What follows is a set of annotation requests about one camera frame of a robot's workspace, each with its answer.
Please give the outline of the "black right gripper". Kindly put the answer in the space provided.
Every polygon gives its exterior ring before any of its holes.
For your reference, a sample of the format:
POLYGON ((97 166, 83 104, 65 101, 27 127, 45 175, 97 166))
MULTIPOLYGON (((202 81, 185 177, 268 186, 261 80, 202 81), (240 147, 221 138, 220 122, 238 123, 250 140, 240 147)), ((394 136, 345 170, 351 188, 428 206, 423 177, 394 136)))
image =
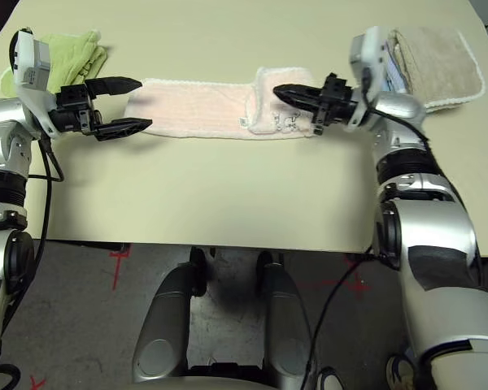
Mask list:
POLYGON ((303 84, 281 84, 275 86, 273 92, 285 104, 313 113, 315 135, 322 135, 332 124, 348 124, 358 105, 358 102, 352 100, 353 88, 335 73, 326 77, 321 88, 303 84))

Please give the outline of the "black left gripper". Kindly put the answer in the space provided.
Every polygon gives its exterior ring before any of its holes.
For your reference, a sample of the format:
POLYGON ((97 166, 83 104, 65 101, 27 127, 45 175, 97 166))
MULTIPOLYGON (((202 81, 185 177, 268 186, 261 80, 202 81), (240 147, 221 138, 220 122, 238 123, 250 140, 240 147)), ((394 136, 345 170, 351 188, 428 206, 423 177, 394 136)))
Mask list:
POLYGON ((123 76, 85 80, 84 84, 63 86, 56 97, 56 108, 49 112, 50 120, 59 132, 80 132, 98 141, 130 137, 152 125, 151 119, 123 118, 102 123, 94 108, 98 95, 121 95, 141 88, 142 82, 123 76))

